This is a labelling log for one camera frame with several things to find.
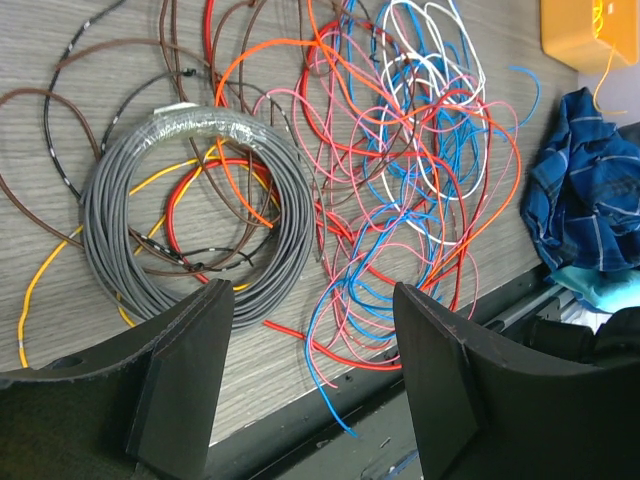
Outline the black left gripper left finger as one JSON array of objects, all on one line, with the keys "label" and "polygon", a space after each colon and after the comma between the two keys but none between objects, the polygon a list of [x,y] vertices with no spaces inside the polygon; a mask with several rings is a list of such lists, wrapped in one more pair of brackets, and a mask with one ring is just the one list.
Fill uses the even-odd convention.
[{"label": "black left gripper left finger", "polygon": [[234,312],[227,281],[91,348],[1,376],[5,479],[200,479]]}]

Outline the yellow plastic bin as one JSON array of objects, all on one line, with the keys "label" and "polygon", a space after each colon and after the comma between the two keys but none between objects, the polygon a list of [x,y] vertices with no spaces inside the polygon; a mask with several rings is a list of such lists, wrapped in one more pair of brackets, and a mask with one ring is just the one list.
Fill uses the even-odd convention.
[{"label": "yellow plastic bin", "polygon": [[636,0],[542,0],[540,30],[544,53],[581,74],[639,62]]}]

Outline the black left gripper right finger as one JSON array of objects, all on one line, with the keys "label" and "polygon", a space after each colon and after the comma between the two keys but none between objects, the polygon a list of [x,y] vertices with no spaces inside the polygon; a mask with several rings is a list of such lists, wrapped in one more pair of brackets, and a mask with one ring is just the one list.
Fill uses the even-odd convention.
[{"label": "black left gripper right finger", "polygon": [[635,479],[639,361],[553,357],[398,284],[396,337],[427,479]]}]

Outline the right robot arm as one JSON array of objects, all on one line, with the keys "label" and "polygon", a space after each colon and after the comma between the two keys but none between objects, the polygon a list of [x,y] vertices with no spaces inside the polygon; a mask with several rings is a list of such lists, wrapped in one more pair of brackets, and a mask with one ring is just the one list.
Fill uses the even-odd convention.
[{"label": "right robot arm", "polygon": [[522,344],[535,351],[602,368],[639,361],[639,308],[625,308],[596,332],[588,326],[545,319],[528,322]]}]

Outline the turquoise cloth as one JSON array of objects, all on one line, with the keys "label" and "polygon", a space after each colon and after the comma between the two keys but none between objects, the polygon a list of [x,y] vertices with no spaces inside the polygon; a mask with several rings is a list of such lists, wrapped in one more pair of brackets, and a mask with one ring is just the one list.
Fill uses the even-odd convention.
[{"label": "turquoise cloth", "polygon": [[638,269],[601,272],[566,266],[554,271],[550,279],[598,311],[613,314],[639,306]]}]

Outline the blue plaid shirt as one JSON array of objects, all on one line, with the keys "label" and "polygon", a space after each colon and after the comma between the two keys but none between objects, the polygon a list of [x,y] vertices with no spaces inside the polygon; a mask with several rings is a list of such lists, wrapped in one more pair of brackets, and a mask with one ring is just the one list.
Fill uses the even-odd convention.
[{"label": "blue plaid shirt", "polygon": [[603,119],[589,89],[564,95],[521,217],[546,266],[601,272],[639,265],[639,148]]}]

